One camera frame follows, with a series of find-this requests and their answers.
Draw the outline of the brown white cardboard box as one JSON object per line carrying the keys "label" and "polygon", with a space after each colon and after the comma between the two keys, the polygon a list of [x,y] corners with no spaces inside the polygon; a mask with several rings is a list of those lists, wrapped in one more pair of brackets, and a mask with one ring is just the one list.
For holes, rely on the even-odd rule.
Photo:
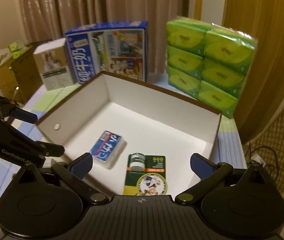
{"label": "brown white cardboard box", "polygon": [[199,182],[190,157],[210,157],[221,117],[213,107],[172,90],[103,73],[62,99],[37,127],[64,147],[67,160],[88,152],[104,131],[122,136],[126,145],[114,166],[94,165],[89,173],[117,194],[124,191],[130,154],[162,155],[167,193],[176,196]]}

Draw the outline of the small white product box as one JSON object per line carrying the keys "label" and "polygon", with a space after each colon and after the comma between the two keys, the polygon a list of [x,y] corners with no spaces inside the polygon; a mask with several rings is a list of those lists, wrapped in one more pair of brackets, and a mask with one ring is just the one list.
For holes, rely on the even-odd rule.
{"label": "small white product box", "polygon": [[33,56],[41,80],[47,90],[68,87],[75,83],[74,73],[69,66],[65,38],[39,45]]}

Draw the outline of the green card with small jar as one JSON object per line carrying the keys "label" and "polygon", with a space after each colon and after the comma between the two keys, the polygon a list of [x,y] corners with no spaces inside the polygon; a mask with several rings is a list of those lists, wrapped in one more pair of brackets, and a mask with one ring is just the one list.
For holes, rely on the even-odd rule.
{"label": "green card with small jar", "polygon": [[165,157],[142,153],[130,154],[123,194],[127,196],[161,196],[166,193]]}

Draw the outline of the brown cardboard boxes stack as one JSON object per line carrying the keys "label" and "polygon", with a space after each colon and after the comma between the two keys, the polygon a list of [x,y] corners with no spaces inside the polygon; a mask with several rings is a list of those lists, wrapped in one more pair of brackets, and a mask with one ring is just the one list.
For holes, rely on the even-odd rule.
{"label": "brown cardboard boxes stack", "polygon": [[0,50],[0,90],[4,97],[27,103],[43,84],[33,53],[37,43],[31,43],[22,52]]}

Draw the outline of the blue tissue pack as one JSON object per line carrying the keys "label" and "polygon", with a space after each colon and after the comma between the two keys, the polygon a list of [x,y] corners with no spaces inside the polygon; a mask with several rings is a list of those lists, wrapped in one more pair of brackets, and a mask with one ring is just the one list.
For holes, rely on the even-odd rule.
{"label": "blue tissue pack", "polygon": [[90,149],[94,163],[111,169],[126,147],[126,141],[122,136],[110,131],[104,131]]}

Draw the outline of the blue milk carton box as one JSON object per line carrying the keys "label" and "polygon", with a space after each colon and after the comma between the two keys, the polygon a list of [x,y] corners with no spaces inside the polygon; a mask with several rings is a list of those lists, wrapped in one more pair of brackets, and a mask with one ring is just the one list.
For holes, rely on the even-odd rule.
{"label": "blue milk carton box", "polygon": [[64,36],[77,83],[85,83],[101,71],[146,81],[147,21],[81,25]]}

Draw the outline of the green tissue multipack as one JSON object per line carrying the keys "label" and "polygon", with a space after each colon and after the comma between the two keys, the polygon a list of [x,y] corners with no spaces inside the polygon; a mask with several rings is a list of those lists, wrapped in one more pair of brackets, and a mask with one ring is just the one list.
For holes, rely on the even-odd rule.
{"label": "green tissue multipack", "polygon": [[232,118],[245,87],[258,41],[186,17],[166,24],[169,85]]}

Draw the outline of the beige curtain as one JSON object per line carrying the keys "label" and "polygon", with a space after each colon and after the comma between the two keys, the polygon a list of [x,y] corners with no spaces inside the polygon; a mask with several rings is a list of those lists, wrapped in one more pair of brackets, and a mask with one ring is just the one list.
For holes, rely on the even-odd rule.
{"label": "beige curtain", "polygon": [[189,0],[19,0],[29,42],[61,38],[85,24],[111,21],[147,21],[148,71],[165,73],[166,23],[187,16]]}

